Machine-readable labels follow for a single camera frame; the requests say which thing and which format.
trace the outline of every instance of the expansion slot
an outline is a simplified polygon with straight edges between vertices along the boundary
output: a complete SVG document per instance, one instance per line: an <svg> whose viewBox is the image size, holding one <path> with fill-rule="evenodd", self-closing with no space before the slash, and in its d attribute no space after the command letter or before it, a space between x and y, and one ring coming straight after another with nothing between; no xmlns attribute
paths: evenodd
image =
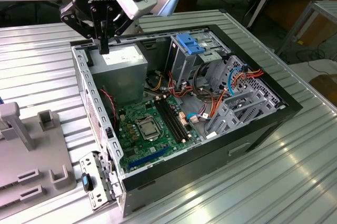
<svg viewBox="0 0 337 224"><path fill-rule="evenodd" d="M183 140L188 140L189 138L187 133L174 115L166 99L156 100L154 105L156 106L159 114L162 116L166 126L173 134L175 142L180 143Z"/></svg>
<svg viewBox="0 0 337 224"><path fill-rule="evenodd" d="M162 150L159 150L153 154L150 154L146 157L143 157L137 161L133 161L129 164L129 168L131 167L135 167L135 166L138 166L138 165L141 165L143 163L146 163L146 162L150 162L152 161L153 159L155 158L158 158L158 157L161 157L163 154L165 154L165 152L169 149L170 147L166 147L165 149L162 149Z"/></svg>

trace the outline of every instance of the blue drive bay latch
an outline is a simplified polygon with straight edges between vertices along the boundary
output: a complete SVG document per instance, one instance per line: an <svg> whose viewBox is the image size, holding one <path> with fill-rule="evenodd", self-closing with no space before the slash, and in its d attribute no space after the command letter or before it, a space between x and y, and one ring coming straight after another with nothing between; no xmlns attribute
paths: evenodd
<svg viewBox="0 0 337 224"><path fill-rule="evenodd" d="M188 33L177 34L177 39L180 44L186 48L189 54L201 54L206 52L206 49L200 47L196 39Z"/></svg>

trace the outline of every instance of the ribbed metal surface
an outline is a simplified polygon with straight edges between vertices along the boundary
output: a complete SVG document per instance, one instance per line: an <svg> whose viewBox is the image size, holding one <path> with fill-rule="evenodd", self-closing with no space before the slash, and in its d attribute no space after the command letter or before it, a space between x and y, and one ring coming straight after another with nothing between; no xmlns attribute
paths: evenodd
<svg viewBox="0 0 337 224"><path fill-rule="evenodd" d="M324 15L330 21L337 24L337 2L336 1L317 1L312 4L313 9Z"/></svg>
<svg viewBox="0 0 337 224"><path fill-rule="evenodd" d="M219 11L144 17L146 31L218 24L269 72L304 109L258 149L122 219L113 205L92 213L82 185L5 223L336 223L337 119L328 103L230 16ZM78 159L96 149L71 61L63 24L0 32L0 96L15 100L22 117L58 111L76 177Z"/></svg>

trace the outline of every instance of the cpu socket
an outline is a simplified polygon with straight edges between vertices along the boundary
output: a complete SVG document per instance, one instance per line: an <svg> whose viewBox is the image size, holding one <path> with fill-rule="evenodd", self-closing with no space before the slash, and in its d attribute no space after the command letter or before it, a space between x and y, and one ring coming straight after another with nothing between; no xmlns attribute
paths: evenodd
<svg viewBox="0 0 337 224"><path fill-rule="evenodd" d="M151 116L136 120L136 124L145 140L155 141L161 135L154 118Z"/></svg>

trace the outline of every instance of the open computer tower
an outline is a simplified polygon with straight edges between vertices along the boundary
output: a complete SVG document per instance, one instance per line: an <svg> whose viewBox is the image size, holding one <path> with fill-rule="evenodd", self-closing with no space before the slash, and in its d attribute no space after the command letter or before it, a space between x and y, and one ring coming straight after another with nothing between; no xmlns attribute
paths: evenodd
<svg viewBox="0 0 337 224"><path fill-rule="evenodd" d="M93 210L127 216L257 148L301 106L216 25L72 43L100 149L80 159Z"/></svg>

